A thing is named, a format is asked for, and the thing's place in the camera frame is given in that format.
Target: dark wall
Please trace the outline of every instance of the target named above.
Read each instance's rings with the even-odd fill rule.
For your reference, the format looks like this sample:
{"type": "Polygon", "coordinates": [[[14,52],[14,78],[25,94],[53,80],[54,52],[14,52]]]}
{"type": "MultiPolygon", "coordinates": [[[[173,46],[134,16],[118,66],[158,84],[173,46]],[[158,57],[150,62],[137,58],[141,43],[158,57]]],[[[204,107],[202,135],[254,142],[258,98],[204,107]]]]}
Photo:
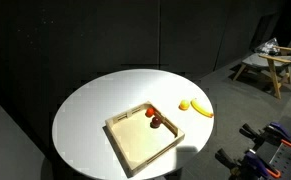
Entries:
{"type": "Polygon", "coordinates": [[[282,2],[0,0],[0,104],[47,153],[58,105],[76,88],[159,63],[211,73],[248,53],[260,17],[282,2]]]}

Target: banana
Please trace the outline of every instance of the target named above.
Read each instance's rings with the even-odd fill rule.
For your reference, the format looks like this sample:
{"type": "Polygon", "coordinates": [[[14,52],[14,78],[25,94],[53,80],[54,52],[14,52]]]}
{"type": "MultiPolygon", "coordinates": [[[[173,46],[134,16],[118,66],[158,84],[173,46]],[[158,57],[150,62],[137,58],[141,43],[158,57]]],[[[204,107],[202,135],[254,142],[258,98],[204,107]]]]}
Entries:
{"type": "Polygon", "coordinates": [[[198,111],[199,113],[201,113],[201,114],[204,115],[204,116],[207,116],[207,117],[209,117],[209,118],[212,118],[212,117],[214,116],[213,113],[211,113],[211,112],[207,112],[205,109],[203,109],[203,108],[198,104],[196,98],[193,99],[193,100],[191,101],[191,105],[193,106],[193,108],[194,108],[196,111],[198,111]]]}

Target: table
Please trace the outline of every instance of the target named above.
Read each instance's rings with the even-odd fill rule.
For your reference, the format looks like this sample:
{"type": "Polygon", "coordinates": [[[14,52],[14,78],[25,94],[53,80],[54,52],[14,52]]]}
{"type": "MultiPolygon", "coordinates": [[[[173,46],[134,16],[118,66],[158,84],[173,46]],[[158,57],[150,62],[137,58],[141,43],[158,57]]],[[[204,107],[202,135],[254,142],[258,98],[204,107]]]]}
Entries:
{"type": "Polygon", "coordinates": [[[53,143],[76,171],[96,179],[150,179],[182,168],[205,146],[214,118],[192,107],[178,109],[183,99],[198,98],[213,112],[206,94],[176,74],[153,69],[119,71],[99,77],[71,94],[61,105],[52,127],[53,143]],[[134,177],[127,178],[104,132],[105,120],[143,102],[152,102],[178,126],[185,139],[134,177]]]}

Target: round white table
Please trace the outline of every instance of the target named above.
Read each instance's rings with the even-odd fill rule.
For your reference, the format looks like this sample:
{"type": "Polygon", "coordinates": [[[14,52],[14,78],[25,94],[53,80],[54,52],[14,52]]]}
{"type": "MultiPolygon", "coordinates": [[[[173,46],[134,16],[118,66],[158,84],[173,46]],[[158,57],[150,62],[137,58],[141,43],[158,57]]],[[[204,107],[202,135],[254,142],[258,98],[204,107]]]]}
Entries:
{"type": "Polygon", "coordinates": [[[59,108],[52,129],[62,159],[76,171],[96,179],[150,179],[182,168],[204,147],[214,124],[183,99],[197,98],[213,112],[206,94],[179,75],[152,69],[119,71],[99,77],[71,94],[59,108]],[[134,177],[127,178],[104,132],[105,120],[150,101],[185,133],[185,139],[134,177]]]}

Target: wooden tray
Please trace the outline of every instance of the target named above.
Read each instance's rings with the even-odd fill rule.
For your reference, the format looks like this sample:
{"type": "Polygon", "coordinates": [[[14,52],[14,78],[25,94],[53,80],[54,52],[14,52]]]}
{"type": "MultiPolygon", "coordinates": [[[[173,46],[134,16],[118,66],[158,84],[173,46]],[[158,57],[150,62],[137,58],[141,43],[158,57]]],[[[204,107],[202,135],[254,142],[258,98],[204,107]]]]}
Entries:
{"type": "Polygon", "coordinates": [[[121,164],[127,165],[130,176],[140,172],[185,137],[184,132],[149,101],[107,119],[106,127],[114,141],[114,144],[111,142],[112,147],[117,148],[116,155],[123,161],[121,164]],[[154,116],[145,116],[148,108],[154,108],[155,116],[162,120],[160,127],[150,126],[154,116]]]}

